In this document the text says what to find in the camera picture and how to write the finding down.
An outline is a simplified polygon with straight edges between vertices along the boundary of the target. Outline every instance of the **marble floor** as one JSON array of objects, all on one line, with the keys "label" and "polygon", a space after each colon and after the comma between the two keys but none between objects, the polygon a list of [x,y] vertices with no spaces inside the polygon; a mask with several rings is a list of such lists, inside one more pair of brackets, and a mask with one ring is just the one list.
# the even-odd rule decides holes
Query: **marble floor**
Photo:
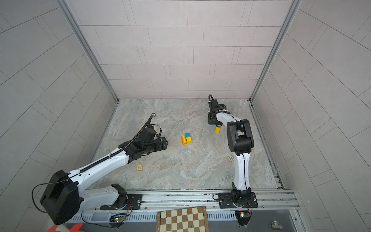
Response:
[{"label": "marble floor", "polygon": [[[249,161],[252,189],[276,188],[275,179],[246,99],[218,99],[241,119],[247,118],[252,128],[255,147]],[[234,165],[227,144],[227,128],[219,134],[207,124],[209,110],[206,99],[123,99],[94,158],[108,154],[122,142],[130,140],[151,113],[152,124],[162,128],[169,141],[167,150],[151,153],[104,176],[91,188],[118,183],[134,189],[230,189]],[[183,145],[181,136],[190,133],[192,143]],[[137,171],[137,165],[143,165]]]}]

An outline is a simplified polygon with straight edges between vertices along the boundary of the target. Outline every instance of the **orange cylinder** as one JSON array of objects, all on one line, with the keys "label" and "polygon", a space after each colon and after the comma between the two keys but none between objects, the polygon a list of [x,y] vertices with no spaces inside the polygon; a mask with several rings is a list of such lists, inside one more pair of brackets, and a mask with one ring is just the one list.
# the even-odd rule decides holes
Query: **orange cylinder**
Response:
[{"label": "orange cylinder", "polygon": [[183,143],[183,145],[187,144],[186,136],[182,136],[182,143]]}]

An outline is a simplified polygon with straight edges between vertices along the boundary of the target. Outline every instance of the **tiled wall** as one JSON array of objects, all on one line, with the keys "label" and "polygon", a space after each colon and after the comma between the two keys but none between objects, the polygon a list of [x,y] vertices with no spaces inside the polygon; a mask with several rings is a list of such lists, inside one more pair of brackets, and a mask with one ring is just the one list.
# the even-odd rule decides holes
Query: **tiled wall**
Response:
[{"label": "tiled wall", "polygon": [[249,98],[291,4],[66,2],[119,98]]},{"label": "tiled wall", "polygon": [[89,161],[114,105],[54,0],[0,1],[0,231],[52,226],[32,188]]},{"label": "tiled wall", "polygon": [[370,15],[371,1],[303,0],[253,101],[311,231],[371,229]]}]

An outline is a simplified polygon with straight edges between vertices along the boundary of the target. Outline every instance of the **orange plush toy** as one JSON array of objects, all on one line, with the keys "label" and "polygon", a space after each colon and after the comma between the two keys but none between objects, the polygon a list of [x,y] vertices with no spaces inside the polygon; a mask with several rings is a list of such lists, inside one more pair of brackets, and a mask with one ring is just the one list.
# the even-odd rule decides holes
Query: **orange plush toy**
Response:
[{"label": "orange plush toy", "polygon": [[83,232],[79,229],[82,227],[82,223],[74,225],[70,230],[64,225],[53,226],[47,232]]}]

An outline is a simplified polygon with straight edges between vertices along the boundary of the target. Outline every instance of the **chessboard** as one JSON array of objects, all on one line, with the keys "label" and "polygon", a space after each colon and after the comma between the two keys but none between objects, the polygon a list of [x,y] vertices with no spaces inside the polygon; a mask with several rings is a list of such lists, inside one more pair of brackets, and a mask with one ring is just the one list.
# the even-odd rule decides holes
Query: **chessboard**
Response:
[{"label": "chessboard", "polygon": [[158,212],[156,232],[209,232],[206,208]]}]

